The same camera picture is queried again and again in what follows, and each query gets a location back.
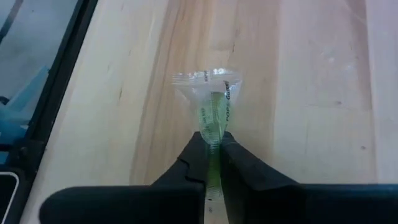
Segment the black device with white edge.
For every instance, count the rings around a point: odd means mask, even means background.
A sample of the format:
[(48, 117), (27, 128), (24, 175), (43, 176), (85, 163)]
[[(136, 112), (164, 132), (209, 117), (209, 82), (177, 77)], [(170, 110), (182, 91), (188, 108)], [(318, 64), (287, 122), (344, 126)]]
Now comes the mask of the black device with white edge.
[(0, 224), (5, 224), (19, 186), (17, 174), (0, 171)]

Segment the black aluminium table frame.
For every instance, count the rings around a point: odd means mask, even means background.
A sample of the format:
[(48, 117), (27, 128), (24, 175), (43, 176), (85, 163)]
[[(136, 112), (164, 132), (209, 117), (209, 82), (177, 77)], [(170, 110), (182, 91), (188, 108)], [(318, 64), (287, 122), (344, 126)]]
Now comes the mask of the black aluminium table frame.
[(49, 75), (23, 139), (0, 171), (19, 177), (5, 224), (19, 224), (98, 0), (0, 0), (0, 101), (38, 71)]

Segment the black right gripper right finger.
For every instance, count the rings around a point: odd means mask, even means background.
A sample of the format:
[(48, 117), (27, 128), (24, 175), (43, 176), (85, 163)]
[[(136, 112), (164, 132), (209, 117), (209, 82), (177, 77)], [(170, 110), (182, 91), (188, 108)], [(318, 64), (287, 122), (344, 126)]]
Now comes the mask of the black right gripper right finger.
[(303, 184), (240, 145), (221, 142), (229, 224), (398, 224), (398, 184)]

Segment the green candy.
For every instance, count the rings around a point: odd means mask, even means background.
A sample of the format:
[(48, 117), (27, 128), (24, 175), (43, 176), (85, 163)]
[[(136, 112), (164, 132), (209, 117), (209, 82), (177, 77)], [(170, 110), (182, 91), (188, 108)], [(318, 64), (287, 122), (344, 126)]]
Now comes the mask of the green candy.
[(230, 123), (239, 95), (242, 75), (227, 68), (214, 68), (172, 75), (172, 84), (188, 100), (198, 131), (206, 142), (208, 171), (206, 199), (223, 198), (221, 185), (221, 141)]

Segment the light blue object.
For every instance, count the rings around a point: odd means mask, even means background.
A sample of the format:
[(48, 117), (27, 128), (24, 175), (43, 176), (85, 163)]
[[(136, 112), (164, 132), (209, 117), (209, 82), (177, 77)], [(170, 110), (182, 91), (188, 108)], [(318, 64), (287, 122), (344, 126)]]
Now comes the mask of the light blue object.
[(42, 67), (9, 101), (0, 101), (0, 164), (6, 162), (6, 148), (23, 139), (49, 75)]

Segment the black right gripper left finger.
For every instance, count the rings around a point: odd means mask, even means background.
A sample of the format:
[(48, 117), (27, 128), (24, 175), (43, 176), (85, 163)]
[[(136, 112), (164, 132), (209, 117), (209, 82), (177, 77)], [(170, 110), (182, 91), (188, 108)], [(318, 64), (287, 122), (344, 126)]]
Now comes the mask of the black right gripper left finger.
[(204, 224), (207, 143), (195, 132), (153, 184), (80, 186), (45, 199), (40, 224)]

